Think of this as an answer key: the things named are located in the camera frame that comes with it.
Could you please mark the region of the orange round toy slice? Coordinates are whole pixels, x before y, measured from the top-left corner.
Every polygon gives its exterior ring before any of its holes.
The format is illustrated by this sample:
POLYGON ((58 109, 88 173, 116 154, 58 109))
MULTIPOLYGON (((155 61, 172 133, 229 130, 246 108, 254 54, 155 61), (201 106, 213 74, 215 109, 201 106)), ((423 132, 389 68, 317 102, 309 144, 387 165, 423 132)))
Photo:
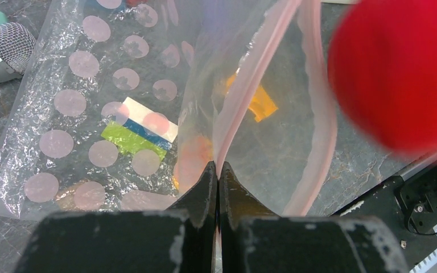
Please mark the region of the orange round toy slice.
POLYGON ((205 136, 188 138, 179 146, 173 179, 180 195, 198 182, 205 166, 212 160, 212 142, 205 136))

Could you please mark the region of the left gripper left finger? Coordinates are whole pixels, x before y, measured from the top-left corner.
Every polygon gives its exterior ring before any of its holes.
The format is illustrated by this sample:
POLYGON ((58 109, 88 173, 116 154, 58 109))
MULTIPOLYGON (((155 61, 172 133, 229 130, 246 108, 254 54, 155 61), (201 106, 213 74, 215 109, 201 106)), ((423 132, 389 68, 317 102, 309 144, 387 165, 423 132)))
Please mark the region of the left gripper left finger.
POLYGON ((165 210, 59 212, 43 219, 16 272, 212 272, 217 174, 165 210))

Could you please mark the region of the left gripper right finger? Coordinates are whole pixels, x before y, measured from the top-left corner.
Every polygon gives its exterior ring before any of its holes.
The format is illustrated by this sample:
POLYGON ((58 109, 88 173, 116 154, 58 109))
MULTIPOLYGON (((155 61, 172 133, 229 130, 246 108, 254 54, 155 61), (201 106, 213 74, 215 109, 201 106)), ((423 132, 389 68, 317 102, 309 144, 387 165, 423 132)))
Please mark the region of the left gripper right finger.
POLYGON ((281 217, 240 184, 219 179, 224 272, 407 272, 396 237, 376 217, 281 217))

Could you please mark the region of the orange stepped brick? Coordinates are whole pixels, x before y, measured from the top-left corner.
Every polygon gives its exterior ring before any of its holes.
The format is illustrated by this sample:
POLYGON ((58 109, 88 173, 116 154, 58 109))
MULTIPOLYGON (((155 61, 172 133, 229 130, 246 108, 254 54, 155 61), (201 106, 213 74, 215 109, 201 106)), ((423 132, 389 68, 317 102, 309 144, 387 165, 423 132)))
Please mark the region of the orange stepped brick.
POLYGON ((275 113, 278 107, 262 84, 259 84, 248 109, 254 114, 254 120, 258 123, 275 113))

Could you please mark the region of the red toy apple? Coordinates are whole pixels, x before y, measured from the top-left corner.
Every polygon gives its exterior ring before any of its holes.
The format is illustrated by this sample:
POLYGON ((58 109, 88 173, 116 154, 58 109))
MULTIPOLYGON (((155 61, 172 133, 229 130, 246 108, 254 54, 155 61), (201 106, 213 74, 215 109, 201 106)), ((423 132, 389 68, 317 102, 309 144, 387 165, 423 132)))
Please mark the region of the red toy apple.
POLYGON ((401 157, 437 151, 437 1, 359 1, 332 36, 328 80, 345 115, 401 157))

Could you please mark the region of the clear polka dot zip bag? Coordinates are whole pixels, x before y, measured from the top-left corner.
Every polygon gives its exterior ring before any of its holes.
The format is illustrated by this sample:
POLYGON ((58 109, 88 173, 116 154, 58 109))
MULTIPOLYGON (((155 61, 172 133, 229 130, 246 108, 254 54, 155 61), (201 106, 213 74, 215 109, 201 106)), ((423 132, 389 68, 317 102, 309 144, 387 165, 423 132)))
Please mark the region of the clear polka dot zip bag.
POLYGON ((302 216, 325 180, 336 114, 324 81, 319 1, 53 1, 0 139, 0 216, 154 210, 178 199, 178 148, 213 162, 273 212, 302 216), (278 110, 248 106, 262 84, 278 110), (160 160, 101 133, 132 98, 178 125, 160 160))

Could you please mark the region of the silver toy microphone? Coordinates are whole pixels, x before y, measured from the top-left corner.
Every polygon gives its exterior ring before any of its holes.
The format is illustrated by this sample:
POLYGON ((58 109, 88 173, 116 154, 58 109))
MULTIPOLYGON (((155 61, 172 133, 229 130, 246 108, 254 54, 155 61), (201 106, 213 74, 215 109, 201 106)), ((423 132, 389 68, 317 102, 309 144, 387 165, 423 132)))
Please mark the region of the silver toy microphone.
POLYGON ((22 24, 0 24, 0 83, 22 78, 36 39, 22 24))

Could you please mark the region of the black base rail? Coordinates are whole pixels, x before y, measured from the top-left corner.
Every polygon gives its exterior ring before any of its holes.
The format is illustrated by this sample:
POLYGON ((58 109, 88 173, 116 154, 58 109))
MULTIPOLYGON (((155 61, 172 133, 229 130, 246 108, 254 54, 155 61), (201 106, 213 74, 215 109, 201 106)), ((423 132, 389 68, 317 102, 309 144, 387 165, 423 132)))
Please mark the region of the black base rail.
POLYGON ((410 272, 437 265, 437 165, 391 176, 335 215, 381 219, 398 239, 410 272))

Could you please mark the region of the green white blue brick stack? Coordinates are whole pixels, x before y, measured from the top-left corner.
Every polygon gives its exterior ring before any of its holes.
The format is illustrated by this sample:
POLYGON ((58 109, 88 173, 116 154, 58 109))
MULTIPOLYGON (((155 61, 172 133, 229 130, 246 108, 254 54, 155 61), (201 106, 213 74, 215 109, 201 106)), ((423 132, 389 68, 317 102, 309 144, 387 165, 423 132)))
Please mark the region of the green white blue brick stack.
POLYGON ((178 125, 130 97, 107 103, 101 115, 111 118, 101 136, 123 154, 150 150, 163 160, 178 135, 178 125))

